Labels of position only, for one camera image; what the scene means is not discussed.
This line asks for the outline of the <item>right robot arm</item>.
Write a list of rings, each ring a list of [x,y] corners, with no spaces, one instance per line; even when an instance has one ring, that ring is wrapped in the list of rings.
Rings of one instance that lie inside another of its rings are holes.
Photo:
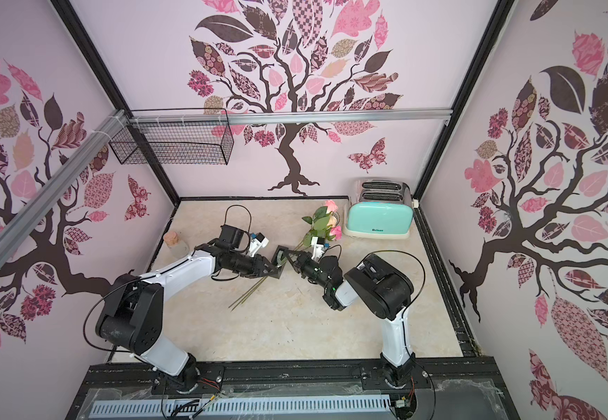
[[[277,260],[290,264],[307,282],[321,287],[322,299],[332,310],[343,311],[361,302],[381,321],[380,360],[385,381],[401,389],[412,386],[415,376],[424,372],[415,361],[407,334],[410,307],[422,290],[416,290],[405,273],[382,258],[393,252],[370,252],[346,272],[336,255],[314,259],[310,252],[285,248],[277,253]]]

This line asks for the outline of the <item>black tape dispenser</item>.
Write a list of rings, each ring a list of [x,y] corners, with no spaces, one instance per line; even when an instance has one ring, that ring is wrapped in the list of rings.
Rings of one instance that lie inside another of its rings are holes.
[[[275,266],[275,271],[272,273],[273,278],[279,279],[288,263],[287,254],[290,249],[286,246],[279,245],[272,257],[272,264]]]

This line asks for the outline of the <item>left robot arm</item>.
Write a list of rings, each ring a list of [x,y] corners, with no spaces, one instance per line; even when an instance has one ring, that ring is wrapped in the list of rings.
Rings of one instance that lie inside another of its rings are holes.
[[[233,274],[230,281],[269,276],[276,267],[259,253],[268,244],[261,233],[249,234],[224,224],[218,238],[196,246],[165,268],[120,276],[103,298],[95,326],[97,337],[155,369],[174,389],[194,390],[202,381],[195,357],[163,334],[165,302],[223,270]]]

